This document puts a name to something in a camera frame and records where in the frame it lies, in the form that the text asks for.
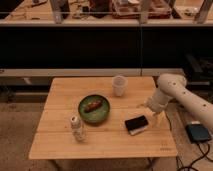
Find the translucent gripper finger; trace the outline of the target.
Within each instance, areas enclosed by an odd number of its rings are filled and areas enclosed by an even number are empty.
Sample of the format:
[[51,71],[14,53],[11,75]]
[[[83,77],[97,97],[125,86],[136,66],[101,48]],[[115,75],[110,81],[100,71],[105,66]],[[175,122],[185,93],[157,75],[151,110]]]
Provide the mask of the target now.
[[147,102],[142,102],[140,104],[137,105],[137,108],[147,108]]
[[155,128],[158,128],[160,126],[160,114],[159,113],[154,113],[153,114],[153,120],[154,120]]

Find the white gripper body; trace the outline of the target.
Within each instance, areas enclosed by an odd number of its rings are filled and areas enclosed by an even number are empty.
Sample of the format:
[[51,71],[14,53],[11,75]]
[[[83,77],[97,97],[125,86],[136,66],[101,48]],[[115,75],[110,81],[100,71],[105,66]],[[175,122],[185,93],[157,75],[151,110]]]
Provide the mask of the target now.
[[171,96],[167,95],[160,89],[157,89],[151,97],[146,101],[146,106],[154,113],[161,113],[172,99]]

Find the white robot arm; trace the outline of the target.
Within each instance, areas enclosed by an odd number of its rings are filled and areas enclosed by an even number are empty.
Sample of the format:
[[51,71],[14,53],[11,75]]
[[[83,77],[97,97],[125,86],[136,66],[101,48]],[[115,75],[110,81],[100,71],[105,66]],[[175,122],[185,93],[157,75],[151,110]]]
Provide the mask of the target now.
[[179,74],[164,73],[157,79],[157,88],[146,101],[138,106],[160,114],[175,99],[211,133],[213,133],[213,104],[186,88],[187,80]]

